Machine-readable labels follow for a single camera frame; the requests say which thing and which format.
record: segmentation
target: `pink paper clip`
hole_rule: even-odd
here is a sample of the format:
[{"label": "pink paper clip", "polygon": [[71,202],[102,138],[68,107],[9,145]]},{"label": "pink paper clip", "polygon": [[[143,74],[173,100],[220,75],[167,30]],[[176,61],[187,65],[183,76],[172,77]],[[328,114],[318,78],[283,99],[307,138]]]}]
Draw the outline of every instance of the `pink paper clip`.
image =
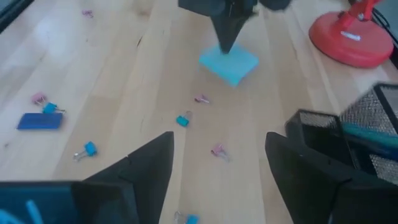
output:
[{"label": "pink paper clip", "polygon": [[214,147],[214,149],[211,150],[211,153],[212,153],[213,156],[221,157],[226,162],[229,162],[229,156],[225,152],[222,144],[217,144],[216,147]]},{"label": "pink paper clip", "polygon": [[205,97],[203,94],[198,95],[197,97],[195,97],[195,101],[198,103],[207,103],[210,104],[210,101],[207,97]]},{"label": "pink paper clip", "polygon": [[94,16],[93,16],[93,11],[92,11],[92,10],[82,10],[81,13],[82,13],[84,16],[89,17],[89,18],[93,18],[93,17],[94,17]]},{"label": "pink paper clip", "polygon": [[30,100],[36,105],[43,106],[47,102],[47,97],[42,92],[34,94]]}]

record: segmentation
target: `blue sponge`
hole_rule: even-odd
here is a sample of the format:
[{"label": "blue sponge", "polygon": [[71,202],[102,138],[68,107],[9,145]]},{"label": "blue sponge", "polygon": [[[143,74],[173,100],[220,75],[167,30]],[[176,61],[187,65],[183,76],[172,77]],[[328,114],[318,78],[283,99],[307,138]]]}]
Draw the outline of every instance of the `blue sponge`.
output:
[{"label": "blue sponge", "polygon": [[208,49],[199,62],[232,87],[236,87],[241,79],[257,66],[259,59],[234,45],[228,54],[223,54],[218,46]]}]

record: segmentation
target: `mesh desk organizer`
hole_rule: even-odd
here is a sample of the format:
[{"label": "mesh desk organizer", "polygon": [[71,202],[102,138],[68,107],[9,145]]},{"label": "mesh desk organizer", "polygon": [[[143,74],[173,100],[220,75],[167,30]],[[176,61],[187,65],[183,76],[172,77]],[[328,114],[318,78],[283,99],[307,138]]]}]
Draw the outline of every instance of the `mesh desk organizer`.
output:
[{"label": "mesh desk organizer", "polygon": [[340,117],[298,110],[289,139],[398,185],[398,85],[378,83]]}]

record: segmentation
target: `blue eraser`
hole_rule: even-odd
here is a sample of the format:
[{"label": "blue eraser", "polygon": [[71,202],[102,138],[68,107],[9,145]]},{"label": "blue eraser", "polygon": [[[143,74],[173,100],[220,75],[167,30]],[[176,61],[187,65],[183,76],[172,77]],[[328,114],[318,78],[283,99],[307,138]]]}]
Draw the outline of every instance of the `blue eraser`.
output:
[{"label": "blue eraser", "polygon": [[229,85],[236,87],[258,65],[259,59],[234,45],[228,54],[223,54],[218,46],[208,49],[199,58],[199,62]]},{"label": "blue eraser", "polygon": [[186,224],[197,224],[199,222],[199,216],[197,215],[189,215],[187,217]]},{"label": "blue eraser", "polygon": [[94,156],[97,153],[97,148],[92,141],[85,144],[85,150],[88,156]]},{"label": "blue eraser", "polygon": [[175,121],[183,127],[187,127],[189,124],[189,120],[183,116],[178,116]]},{"label": "blue eraser", "polygon": [[19,121],[17,129],[58,129],[62,118],[62,113],[26,113]]},{"label": "blue eraser", "polygon": [[57,110],[57,105],[53,103],[47,103],[43,108],[43,113],[54,113]]}]

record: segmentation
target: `wooden table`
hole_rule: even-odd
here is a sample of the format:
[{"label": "wooden table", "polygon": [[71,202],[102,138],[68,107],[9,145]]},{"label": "wooden table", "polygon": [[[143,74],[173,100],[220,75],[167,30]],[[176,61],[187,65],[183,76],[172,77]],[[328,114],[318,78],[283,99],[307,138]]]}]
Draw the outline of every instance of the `wooden table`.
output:
[{"label": "wooden table", "polygon": [[[298,108],[339,113],[374,82],[398,79],[390,62],[355,69],[311,44],[315,18],[347,7],[297,0],[285,13],[261,8],[238,37],[260,64],[234,89],[198,64],[217,43],[209,18],[176,0],[35,0],[0,34],[0,179],[84,179],[174,131],[160,223],[172,223],[176,210],[202,223],[292,223],[269,170],[266,133],[283,134]],[[37,91],[67,110],[61,130],[15,130],[23,113],[40,111],[29,101]],[[194,102],[200,93],[212,104]],[[175,123],[186,110],[187,129]],[[87,141],[98,157],[74,163]],[[229,164],[210,154],[218,142]]]}]

